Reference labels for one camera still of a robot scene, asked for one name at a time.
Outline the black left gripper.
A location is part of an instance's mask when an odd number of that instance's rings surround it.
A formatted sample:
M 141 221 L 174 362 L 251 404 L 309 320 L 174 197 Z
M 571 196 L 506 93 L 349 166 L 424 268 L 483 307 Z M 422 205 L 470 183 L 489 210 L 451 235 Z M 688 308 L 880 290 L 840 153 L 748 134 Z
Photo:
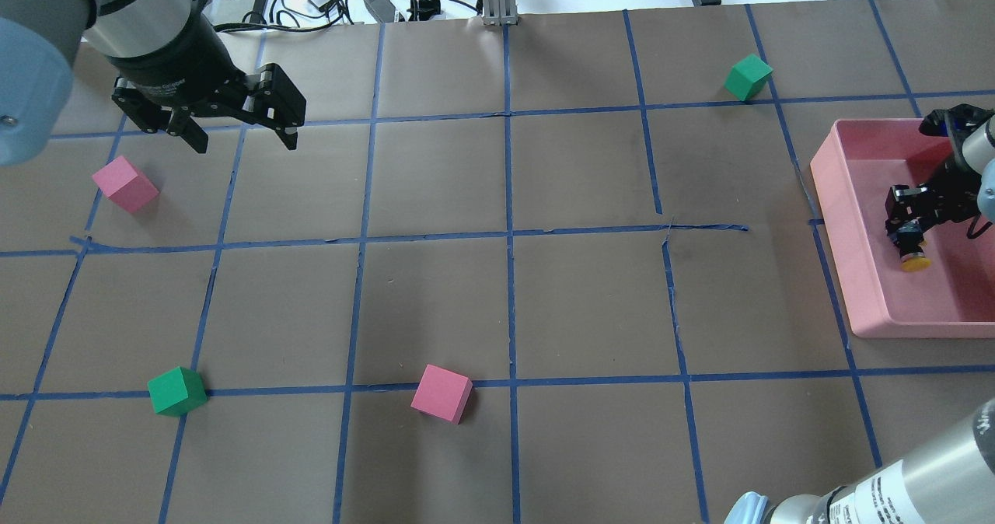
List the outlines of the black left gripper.
M 206 19 L 191 19 L 164 47 L 134 57 L 107 56 L 117 73 L 111 99 L 145 133 L 181 138 L 207 153 L 198 119 L 228 117 L 270 128 L 288 151 L 299 145 L 306 102 L 276 63 L 246 72 L 233 61 Z

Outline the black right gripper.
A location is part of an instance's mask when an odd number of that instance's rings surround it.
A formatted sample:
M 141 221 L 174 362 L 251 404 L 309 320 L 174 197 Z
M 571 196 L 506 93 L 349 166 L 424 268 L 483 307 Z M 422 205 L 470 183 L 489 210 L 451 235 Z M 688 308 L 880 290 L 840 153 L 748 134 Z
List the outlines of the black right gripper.
M 892 185 L 885 201 L 885 231 L 899 254 L 923 251 L 928 231 L 946 222 L 972 222 L 976 239 L 992 226 L 992 110 L 960 103 L 932 110 L 918 124 L 925 137 L 943 138 L 950 151 L 924 183 Z

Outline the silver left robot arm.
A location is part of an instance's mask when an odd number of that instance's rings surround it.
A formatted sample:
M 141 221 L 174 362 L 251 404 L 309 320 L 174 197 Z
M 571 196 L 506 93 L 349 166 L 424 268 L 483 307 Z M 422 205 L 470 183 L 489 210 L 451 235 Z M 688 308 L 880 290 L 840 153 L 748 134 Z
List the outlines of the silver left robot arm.
M 785 190 L 801 116 L 908 117 L 903 1 L 826 1 L 209 34 L 149 8 L 167 84 L 238 89 L 259 52 L 308 102 L 291 151 L 222 117 L 206 153 L 140 134 L 85 38 L 115 0 L 2 0 L 2 259 L 536 245 L 817 222 Z

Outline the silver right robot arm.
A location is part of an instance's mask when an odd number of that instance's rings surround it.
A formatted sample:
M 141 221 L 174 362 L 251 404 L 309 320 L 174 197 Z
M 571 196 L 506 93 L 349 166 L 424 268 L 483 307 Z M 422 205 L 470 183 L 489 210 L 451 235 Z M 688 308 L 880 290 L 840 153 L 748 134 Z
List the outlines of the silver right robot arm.
M 993 336 L 993 111 L 839 120 L 811 162 L 850 330 Z M 822 496 L 747 492 L 728 523 L 991 523 L 993 403 Z

